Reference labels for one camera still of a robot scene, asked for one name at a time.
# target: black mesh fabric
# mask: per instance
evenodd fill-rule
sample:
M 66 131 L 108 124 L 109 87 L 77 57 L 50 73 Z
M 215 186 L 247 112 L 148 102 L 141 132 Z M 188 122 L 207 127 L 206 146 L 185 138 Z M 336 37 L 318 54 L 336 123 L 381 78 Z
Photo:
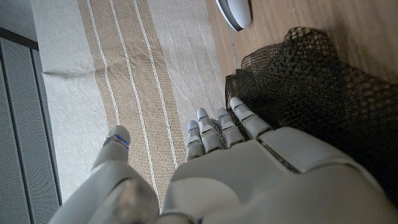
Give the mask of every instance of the black mesh fabric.
M 246 56 L 225 95 L 235 121 L 228 102 L 237 96 L 273 128 L 297 128 L 349 154 L 398 205 L 398 85 L 341 62 L 324 32 L 292 28 L 283 43 Z

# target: wooden surface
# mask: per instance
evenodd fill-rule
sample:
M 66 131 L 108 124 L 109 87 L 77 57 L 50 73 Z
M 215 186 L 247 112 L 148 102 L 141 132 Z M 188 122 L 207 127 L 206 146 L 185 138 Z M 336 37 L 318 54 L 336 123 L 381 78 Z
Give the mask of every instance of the wooden surface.
M 387 0 L 253 0 L 252 23 L 231 30 L 216 0 L 206 0 L 223 76 L 235 73 L 244 56 L 283 41 L 291 27 L 326 31 L 342 61 L 385 81 L 398 83 L 398 1 Z

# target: white mouse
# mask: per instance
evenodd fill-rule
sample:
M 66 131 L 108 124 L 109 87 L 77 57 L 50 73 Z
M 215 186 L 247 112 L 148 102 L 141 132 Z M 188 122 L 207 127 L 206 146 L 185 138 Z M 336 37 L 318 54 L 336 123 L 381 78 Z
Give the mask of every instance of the white mouse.
M 236 31 L 246 28 L 251 22 L 248 0 L 216 0 L 228 24 Z

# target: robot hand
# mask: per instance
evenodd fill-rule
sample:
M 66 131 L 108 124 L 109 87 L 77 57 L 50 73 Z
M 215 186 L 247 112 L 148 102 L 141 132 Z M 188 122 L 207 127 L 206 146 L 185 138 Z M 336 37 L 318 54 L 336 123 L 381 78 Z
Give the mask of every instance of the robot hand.
M 272 129 L 238 98 L 218 110 L 226 149 L 205 109 L 188 125 L 156 223 L 389 223 L 398 214 L 374 177 L 333 146 L 293 128 Z
M 130 136 L 112 129 L 88 179 L 50 223 L 392 223 L 398 214 L 365 168 L 293 128 L 272 129 L 238 98 L 218 111 L 226 149 L 203 108 L 188 128 L 187 163 L 159 216 L 150 185 L 127 164 Z

